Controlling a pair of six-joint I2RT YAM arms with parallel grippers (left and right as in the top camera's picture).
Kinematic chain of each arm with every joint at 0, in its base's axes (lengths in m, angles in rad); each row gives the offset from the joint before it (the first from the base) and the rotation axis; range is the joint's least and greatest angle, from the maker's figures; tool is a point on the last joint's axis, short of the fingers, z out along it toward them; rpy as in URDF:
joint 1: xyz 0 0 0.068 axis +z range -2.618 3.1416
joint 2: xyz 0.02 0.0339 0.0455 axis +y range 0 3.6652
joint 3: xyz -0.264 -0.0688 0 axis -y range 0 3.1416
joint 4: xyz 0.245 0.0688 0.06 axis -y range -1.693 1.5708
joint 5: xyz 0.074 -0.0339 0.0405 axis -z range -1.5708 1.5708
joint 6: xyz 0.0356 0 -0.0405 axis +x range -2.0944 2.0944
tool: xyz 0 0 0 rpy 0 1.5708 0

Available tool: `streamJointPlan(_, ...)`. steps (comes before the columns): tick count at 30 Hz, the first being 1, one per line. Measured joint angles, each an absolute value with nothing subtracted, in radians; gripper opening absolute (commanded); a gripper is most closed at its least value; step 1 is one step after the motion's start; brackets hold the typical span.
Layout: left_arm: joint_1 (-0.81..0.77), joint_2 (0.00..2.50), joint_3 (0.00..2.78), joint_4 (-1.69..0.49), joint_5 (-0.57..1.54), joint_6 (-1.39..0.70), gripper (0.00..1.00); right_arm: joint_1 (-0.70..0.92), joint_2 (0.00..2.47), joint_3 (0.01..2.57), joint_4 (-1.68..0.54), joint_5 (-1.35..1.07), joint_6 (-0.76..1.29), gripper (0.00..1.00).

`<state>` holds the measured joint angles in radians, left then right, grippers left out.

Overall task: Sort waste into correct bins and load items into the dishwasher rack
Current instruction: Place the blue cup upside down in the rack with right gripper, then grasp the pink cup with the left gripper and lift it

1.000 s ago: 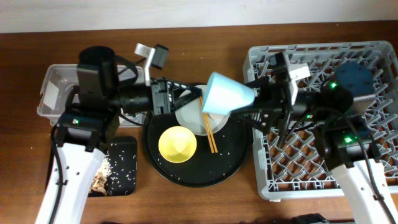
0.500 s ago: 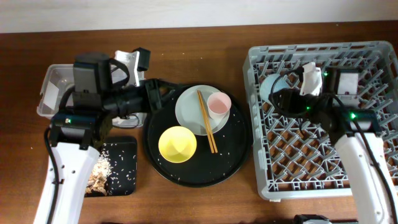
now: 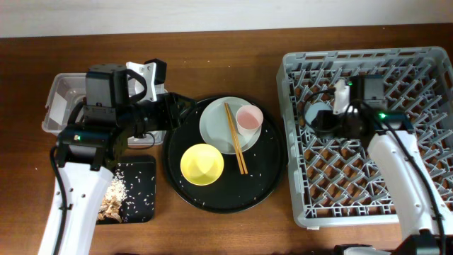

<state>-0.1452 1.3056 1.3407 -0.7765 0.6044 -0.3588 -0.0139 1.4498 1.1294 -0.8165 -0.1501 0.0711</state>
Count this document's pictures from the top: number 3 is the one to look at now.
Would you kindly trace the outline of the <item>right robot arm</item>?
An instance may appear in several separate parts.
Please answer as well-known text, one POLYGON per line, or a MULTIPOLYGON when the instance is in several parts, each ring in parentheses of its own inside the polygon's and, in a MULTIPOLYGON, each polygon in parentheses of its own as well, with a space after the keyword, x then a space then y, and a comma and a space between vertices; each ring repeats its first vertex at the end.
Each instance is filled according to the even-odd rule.
POLYGON ((452 212, 437 191, 407 115, 391 110, 379 75, 340 79, 319 92, 333 108, 305 125, 320 138, 359 140, 377 165, 393 200, 403 241, 394 254, 451 254, 452 212))

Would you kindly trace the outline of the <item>yellow plastic bowl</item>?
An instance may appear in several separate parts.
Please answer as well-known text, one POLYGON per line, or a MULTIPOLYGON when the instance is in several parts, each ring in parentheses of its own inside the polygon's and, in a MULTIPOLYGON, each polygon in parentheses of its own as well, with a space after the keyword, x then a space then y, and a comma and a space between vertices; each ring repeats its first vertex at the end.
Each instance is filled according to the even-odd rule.
POLYGON ((222 175, 224 159, 222 153, 209 144, 195 144, 181 157, 180 170, 191 184, 208 186, 222 175))

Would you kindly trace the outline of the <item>pink plastic cup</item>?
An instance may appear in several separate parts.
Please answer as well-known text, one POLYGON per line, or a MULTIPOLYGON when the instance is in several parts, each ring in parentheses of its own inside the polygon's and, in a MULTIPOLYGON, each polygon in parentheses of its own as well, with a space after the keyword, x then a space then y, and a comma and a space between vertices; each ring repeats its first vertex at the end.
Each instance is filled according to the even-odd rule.
POLYGON ((243 136, 250 136, 258 131, 263 123, 263 113, 255 105, 245 105, 236 112, 236 126, 243 136))

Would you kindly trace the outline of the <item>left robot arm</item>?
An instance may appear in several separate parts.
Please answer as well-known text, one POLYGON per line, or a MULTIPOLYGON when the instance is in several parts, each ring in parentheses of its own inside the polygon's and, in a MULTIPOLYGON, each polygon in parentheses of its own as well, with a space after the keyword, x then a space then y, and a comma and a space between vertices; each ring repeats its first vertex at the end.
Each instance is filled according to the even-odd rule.
POLYGON ((130 137, 175 130, 196 102, 177 93, 150 96, 167 64, 97 64, 85 76, 86 96, 50 150, 55 191, 39 254, 87 254, 97 214, 130 137))

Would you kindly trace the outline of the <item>blue plastic cup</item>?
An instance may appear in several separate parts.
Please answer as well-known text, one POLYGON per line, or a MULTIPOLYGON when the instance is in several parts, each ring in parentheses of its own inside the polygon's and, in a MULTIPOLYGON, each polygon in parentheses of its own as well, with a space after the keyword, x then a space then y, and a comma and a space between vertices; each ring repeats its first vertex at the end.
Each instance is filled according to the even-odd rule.
POLYGON ((331 112, 332 109, 323 102, 318 102, 310 105, 307 110, 305 110, 305 121, 308 131, 313 132, 313 129, 310 127, 310 124, 313 120, 317 118, 319 111, 328 111, 331 112))

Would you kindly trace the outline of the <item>grey round plate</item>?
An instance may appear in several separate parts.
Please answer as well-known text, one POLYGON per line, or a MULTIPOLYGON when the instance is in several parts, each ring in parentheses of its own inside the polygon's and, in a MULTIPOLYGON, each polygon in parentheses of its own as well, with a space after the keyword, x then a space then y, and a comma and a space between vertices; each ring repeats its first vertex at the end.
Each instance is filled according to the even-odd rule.
POLYGON ((225 104, 228 104, 229 111, 232 114, 233 124, 239 143, 243 152, 252 148, 258 141, 260 136, 261 127, 258 131, 250 136, 243 136, 239 133, 236 126, 236 112, 240 107, 251 105, 248 101, 238 97, 222 97, 209 103, 203 110, 200 118, 200 134, 203 140, 214 147, 216 147, 222 154, 235 154, 234 143, 231 137, 231 130, 229 128, 229 121, 225 104))

